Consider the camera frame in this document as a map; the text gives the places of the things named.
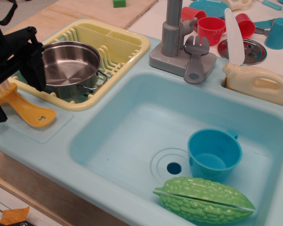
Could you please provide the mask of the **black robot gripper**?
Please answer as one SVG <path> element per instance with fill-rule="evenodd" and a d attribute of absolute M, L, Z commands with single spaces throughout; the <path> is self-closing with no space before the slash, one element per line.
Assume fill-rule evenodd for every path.
<path fill-rule="evenodd" d="M 17 2 L 11 0 L 12 7 L 0 26 L 6 26 L 15 10 Z M 36 38 L 35 27 L 27 28 L 4 35 L 0 29 L 0 84 L 20 71 L 27 84 L 38 91 L 43 91 L 46 86 L 44 64 L 42 60 L 43 45 Z M 7 116 L 0 106 L 0 123 L 6 122 Z"/>

